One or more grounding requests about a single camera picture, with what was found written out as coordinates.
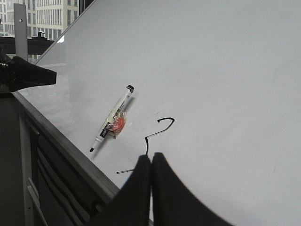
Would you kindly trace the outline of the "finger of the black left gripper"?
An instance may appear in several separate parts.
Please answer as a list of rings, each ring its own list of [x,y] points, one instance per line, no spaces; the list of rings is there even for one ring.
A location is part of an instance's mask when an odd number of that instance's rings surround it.
[[[56,84],[56,76],[55,71],[33,65],[21,57],[15,56],[9,62],[9,91],[54,85]]]

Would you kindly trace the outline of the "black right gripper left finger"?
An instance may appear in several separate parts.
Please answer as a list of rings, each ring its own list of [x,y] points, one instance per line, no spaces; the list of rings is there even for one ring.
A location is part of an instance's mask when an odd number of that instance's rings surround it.
[[[151,195],[151,162],[138,158],[134,171],[111,202],[88,222],[89,226],[147,226]]]

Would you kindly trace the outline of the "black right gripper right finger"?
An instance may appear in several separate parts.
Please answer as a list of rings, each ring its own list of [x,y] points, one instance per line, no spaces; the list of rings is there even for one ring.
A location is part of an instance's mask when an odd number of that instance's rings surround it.
[[[162,153],[155,153],[151,173],[155,226],[230,225],[190,192]]]

